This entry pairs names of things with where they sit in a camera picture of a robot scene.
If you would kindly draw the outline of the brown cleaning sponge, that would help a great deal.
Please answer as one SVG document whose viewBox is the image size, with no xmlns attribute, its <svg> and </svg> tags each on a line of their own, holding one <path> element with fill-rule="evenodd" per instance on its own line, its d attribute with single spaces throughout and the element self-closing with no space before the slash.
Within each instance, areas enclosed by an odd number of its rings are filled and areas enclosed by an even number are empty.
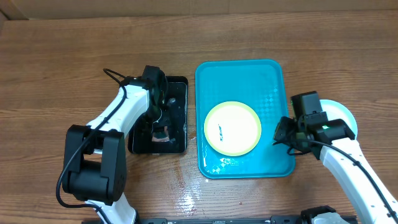
<svg viewBox="0 0 398 224">
<path fill-rule="evenodd" d="M 152 142 L 168 142 L 170 141 L 170 136 L 167 128 L 163 131 L 154 131 L 152 133 Z"/>
</svg>

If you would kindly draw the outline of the light blue plate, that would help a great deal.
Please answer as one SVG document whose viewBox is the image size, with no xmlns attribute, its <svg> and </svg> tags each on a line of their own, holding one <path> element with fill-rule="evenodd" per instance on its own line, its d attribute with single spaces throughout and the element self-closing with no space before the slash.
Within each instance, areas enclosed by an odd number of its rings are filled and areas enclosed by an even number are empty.
<svg viewBox="0 0 398 224">
<path fill-rule="evenodd" d="M 354 115 L 347 107 L 333 100 L 320 100 L 320 104 L 329 121 L 342 119 L 354 133 L 355 139 L 357 139 L 358 125 Z"/>
</svg>

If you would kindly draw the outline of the yellow plate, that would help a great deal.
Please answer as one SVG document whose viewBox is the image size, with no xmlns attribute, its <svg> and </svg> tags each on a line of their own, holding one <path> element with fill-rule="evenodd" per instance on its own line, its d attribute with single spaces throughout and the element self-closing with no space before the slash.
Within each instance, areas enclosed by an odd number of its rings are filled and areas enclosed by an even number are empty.
<svg viewBox="0 0 398 224">
<path fill-rule="evenodd" d="M 216 105 L 207 114 L 204 134 L 208 144 L 226 156 L 242 156 L 258 144 L 262 133 L 257 113 L 238 101 Z"/>
</svg>

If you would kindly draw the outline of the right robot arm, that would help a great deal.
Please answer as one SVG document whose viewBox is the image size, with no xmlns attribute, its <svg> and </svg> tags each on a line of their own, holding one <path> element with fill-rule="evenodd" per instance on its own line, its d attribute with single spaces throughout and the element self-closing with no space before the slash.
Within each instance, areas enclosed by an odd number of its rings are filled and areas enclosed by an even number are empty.
<svg viewBox="0 0 398 224">
<path fill-rule="evenodd" d="M 332 173 L 362 223 L 397 223 L 397 200 L 371 168 L 355 134 L 342 119 L 281 117 L 275 145 L 288 146 L 287 154 L 312 153 Z"/>
</svg>

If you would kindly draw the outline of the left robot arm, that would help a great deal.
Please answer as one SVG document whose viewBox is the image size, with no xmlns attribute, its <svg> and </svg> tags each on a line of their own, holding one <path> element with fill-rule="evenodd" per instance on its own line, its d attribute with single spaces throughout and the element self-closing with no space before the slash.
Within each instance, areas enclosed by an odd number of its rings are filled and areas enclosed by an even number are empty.
<svg viewBox="0 0 398 224">
<path fill-rule="evenodd" d="M 118 94 L 97 118 L 68 129 L 55 194 L 66 208 L 60 192 L 72 194 L 79 200 L 74 208 L 93 208 L 101 223 L 135 223 L 137 213 L 124 194 L 126 136 L 144 124 L 140 138 L 147 144 L 170 147 L 178 142 L 170 136 L 166 76 L 125 77 L 117 83 Z"/>
</svg>

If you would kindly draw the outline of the black wash tray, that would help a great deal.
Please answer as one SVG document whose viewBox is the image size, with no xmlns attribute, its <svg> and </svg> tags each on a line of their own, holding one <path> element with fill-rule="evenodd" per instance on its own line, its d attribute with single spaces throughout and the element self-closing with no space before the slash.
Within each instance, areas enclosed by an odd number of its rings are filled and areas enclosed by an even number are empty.
<svg viewBox="0 0 398 224">
<path fill-rule="evenodd" d="M 129 132 L 127 148 L 133 154 L 181 154 L 187 148 L 188 80 L 182 76 L 168 76 L 169 90 L 165 101 L 170 106 L 172 125 L 168 128 L 170 141 L 152 142 L 146 131 L 146 113 L 142 114 Z"/>
</svg>

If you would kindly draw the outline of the teal plastic tray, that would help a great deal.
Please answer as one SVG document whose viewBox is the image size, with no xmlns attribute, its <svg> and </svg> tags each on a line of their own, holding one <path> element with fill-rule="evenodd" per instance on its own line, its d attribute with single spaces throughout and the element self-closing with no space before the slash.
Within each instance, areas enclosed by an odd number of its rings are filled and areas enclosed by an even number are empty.
<svg viewBox="0 0 398 224">
<path fill-rule="evenodd" d="M 271 59 L 205 62 L 195 72 L 198 168 L 209 179 L 285 177 L 295 168 L 288 147 L 274 145 L 275 128 L 288 116 L 281 66 Z M 242 156 L 214 150 L 205 137 L 205 118 L 216 105 L 238 101 L 258 115 L 257 146 Z"/>
</svg>

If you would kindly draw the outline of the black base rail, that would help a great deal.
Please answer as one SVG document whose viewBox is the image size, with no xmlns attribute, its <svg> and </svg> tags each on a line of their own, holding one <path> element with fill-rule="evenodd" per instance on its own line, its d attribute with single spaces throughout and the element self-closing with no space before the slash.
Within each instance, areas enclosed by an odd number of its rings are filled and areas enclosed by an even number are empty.
<svg viewBox="0 0 398 224">
<path fill-rule="evenodd" d="M 141 224 L 299 224 L 302 223 L 299 215 L 280 216 L 269 218 L 233 218 L 233 219 L 180 219 L 167 220 L 166 218 L 140 218 L 136 223 Z"/>
</svg>

